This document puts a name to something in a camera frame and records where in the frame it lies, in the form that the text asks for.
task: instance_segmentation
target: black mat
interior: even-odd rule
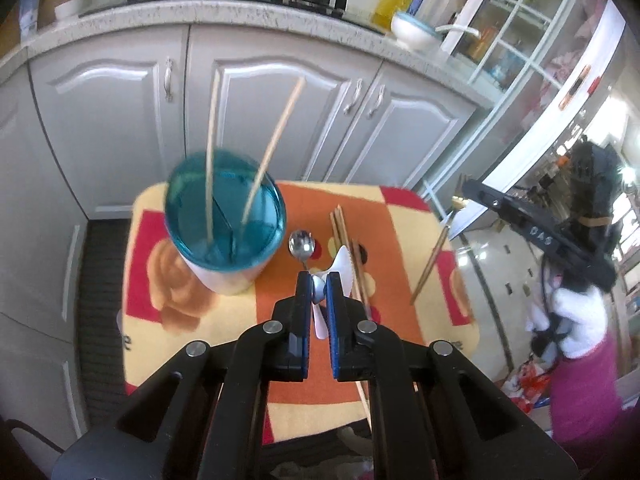
[[[76,335],[89,426],[100,424],[126,398],[122,340],[116,314],[129,220],[90,221],[78,291]]]

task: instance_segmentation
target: white bowl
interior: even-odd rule
[[[77,16],[83,7],[84,0],[69,0],[59,4],[53,11],[56,13],[56,19],[61,22]]]
[[[406,12],[396,12],[391,19],[391,31],[403,48],[409,50],[425,50],[432,45],[439,45],[442,36],[431,25],[420,22]]]

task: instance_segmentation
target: cabinet handle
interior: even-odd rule
[[[562,101],[560,101],[560,104],[558,105],[558,108],[560,108],[561,112],[564,111],[564,109],[567,107],[567,105],[574,98],[575,93],[580,89],[580,87],[584,83],[584,80],[587,79],[587,76],[589,75],[590,71],[591,71],[591,65],[585,65],[585,67],[582,69],[582,72],[580,72],[580,75],[578,76],[578,79],[575,80],[574,85],[569,89],[569,91],[564,96]]]
[[[373,117],[373,114],[376,113],[378,111],[378,108],[380,108],[380,105],[382,104],[382,100],[385,98],[385,86],[381,85],[380,86],[380,92],[378,92],[378,98],[376,99],[376,104],[373,105],[373,108],[371,110],[368,111],[367,113],[367,119],[370,119]]]
[[[355,91],[355,94],[353,94],[353,101],[351,101],[351,104],[348,104],[344,107],[345,115],[349,115],[351,110],[353,110],[353,107],[358,103],[358,99],[360,98],[361,92],[362,92],[362,78],[356,81],[356,91]]]
[[[164,70],[164,97],[170,103],[174,96],[171,94],[171,70],[174,68],[174,61],[168,57],[166,59],[166,69]]]

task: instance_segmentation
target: metal screw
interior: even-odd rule
[[[282,323],[279,321],[276,321],[274,319],[272,319],[271,321],[267,321],[263,326],[262,329],[267,333],[267,334],[277,334],[280,330],[282,330]]]
[[[433,351],[438,355],[450,355],[453,352],[453,346],[448,341],[436,341],[433,344]]]
[[[370,321],[369,319],[364,319],[358,323],[358,330],[360,330],[363,334],[370,334],[375,332],[378,326],[375,322]]]
[[[207,344],[204,341],[191,341],[187,345],[187,355],[197,357],[207,351]]]

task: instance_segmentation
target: wooden chopstick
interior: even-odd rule
[[[342,208],[338,206],[334,211],[331,211],[329,213],[329,219],[331,221],[332,231],[334,232],[334,241],[338,245],[338,247],[336,247],[336,251],[344,245],[347,247],[347,250],[353,253],[353,249],[349,244],[349,235],[347,234],[347,227],[344,222]],[[356,276],[356,263],[353,255],[351,256],[351,267],[354,270],[353,275]],[[355,300],[362,301],[362,297],[360,295],[360,290],[358,287],[358,280],[356,279],[355,281],[356,286],[352,288],[351,295]],[[369,403],[367,402],[367,397],[364,393],[364,386],[362,385],[361,381],[356,381],[356,388],[358,390],[358,396],[360,397],[360,403],[362,404],[362,408],[364,409],[365,417],[367,418],[367,424],[369,425],[369,429],[371,430],[371,410],[369,408]]]
[[[207,244],[213,242],[213,147],[216,143],[216,109],[218,107],[218,91],[220,89],[220,72],[216,70],[211,88],[211,102],[209,105],[209,123],[207,124],[207,151],[205,160],[204,179],[204,207],[207,221]]]
[[[354,268],[356,269],[356,279],[360,288],[360,301],[364,305],[364,311],[367,319],[371,319],[371,305],[369,303],[369,295],[367,293],[367,280],[364,275],[364,265],[362,264],[362,255],[360,254],[360,244],[357,240],[351,240],[351,252],[353,253]]]
[[[447,240],[447,235],[449,235],[452,218],[453,218],[453,215],[449,217],[449,220],[447,220],[447,223],[442,228],[442,231],[440,232],[440,237],[438,238],[438,241],[436,241],[436,244],[431,250],[431,254],[429,256],[429,259],[427,260],[427,264],[424,266],[424,270],[422,271],[420,279],[418,280],[418,284],[415,287],[414,293],[411,295],[409,304],[415,303],[415,300],[418,298],[418,296],[420,296],[420,293],[422,292],[424,285],[426,285],[427,280],[429,279],[429,276],[433,271],[433,267],[435,267],[436,260],[438,259],[438,255],[440,254],[440,251],[444,246],[444,242]]]
[[[291,95],[289,96],[289,100],[287,101],[287,105],[284,107],[282,111],[282,115],[276,124],[276,127],[271,134],[271,140],[267,145],[267,149],[264,152],[264,156],[262,157],[262,162],[260,163],[260,167],[258,168],[258,172],[255,174],[254,184],[251,186],[251,190],[249,191],[249,197],[246,200],[246,204],[244,204],[244,212],[242,213],[242,221],[241,224],[244,226],[249,219],[249,211],[251,211],[251,206],[254,203],[255,195],[258,193],[258,188],[262,183],[264,178],[264,174],[267,172],[267,168],[269,167],[269,163],[271,161],[271,157],[273,153],[276,151],[276,147],[278,145],[278,141],[282,136],[282,132],[284,131],[284,127],[287,126],[287,121],[289,121],[289,117],[293,113],[293,107],[296,105],[296,101],[300,97],[304,87],[306,84],[306,80],[304,77],[298,79],[296,86],[294,87]]]

